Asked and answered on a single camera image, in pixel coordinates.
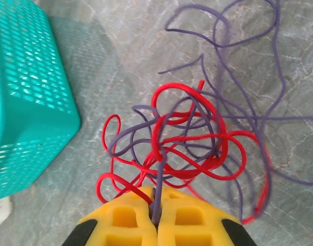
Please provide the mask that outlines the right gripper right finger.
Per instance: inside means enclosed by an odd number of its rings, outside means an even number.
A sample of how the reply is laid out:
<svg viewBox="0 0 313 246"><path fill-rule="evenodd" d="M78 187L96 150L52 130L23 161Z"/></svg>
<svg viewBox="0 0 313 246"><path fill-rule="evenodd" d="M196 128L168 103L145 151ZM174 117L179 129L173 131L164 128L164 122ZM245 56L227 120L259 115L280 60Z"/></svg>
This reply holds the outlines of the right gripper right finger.
<svg viewBox="0 0 313 246"><path fill-rule="evenodd" d="M212 204L164 188L158 246L257 246L240 221Z"/></svg>

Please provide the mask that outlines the teal plastic basket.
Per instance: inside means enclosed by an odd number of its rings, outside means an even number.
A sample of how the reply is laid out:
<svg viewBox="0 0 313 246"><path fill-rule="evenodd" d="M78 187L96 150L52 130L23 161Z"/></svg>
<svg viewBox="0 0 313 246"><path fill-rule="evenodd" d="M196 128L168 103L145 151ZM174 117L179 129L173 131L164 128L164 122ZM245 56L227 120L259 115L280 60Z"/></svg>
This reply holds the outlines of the teal plastic basket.
<svg viewBox="0 0 313 246"><path fill-rule="evenodd" d="M47 15L0 0L0 199L31 186L80 125Z"/></svg>

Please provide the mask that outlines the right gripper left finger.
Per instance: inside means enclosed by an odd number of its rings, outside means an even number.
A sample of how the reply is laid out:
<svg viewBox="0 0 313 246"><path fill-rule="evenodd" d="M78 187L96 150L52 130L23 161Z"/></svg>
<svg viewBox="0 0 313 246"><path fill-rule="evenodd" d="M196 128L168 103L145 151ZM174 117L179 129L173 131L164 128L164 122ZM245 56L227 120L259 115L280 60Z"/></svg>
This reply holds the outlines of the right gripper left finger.
<svg viewBox="0 0 313 246"><path fill-rule="evenodd" d="M80 219L62 246L157 246L149 204L133 192Z"/></svg>

